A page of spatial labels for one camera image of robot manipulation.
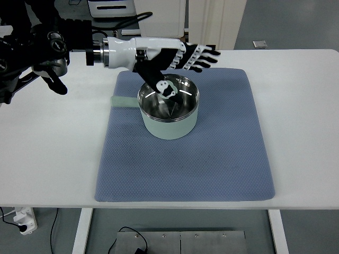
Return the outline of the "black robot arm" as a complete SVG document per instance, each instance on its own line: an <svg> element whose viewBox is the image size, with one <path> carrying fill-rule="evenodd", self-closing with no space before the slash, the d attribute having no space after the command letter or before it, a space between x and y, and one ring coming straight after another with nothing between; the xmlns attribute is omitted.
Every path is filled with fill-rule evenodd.
<svg viewBox="0 0 339 254"><path fill-rule="evenodd" d="M57 94L67 87L60 80L67 72L72 50L83 50L89 66L99 62L110 69L126 68L138 73L159 95L182 104L183 98L170 87L164 70L201 72L217 62L219 52L210 46L179 39L143 38L120 40L106 37L94 41L90 21L62 20L38 24L28 35L1 38L1 102L9 104L16 92L41 77Z"/></svg>

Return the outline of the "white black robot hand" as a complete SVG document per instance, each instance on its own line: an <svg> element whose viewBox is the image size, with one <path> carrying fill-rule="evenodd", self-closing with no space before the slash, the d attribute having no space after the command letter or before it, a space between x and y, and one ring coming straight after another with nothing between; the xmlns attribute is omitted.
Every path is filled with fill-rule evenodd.
<svg viewBox="0 0 339 254"><path fill-rule="evenodd" d="M189 51L184 42L168 38L137 37L126 41L108 37L102 40L100 47L100 60L104 67L134 70L155 92L179 105L183 104L183 98L165 80L161 71L183 64L182 69L201 73L203 68L216 64L218 60L215 57L221 55L214 47L199 45L186 64Z"/></svg>

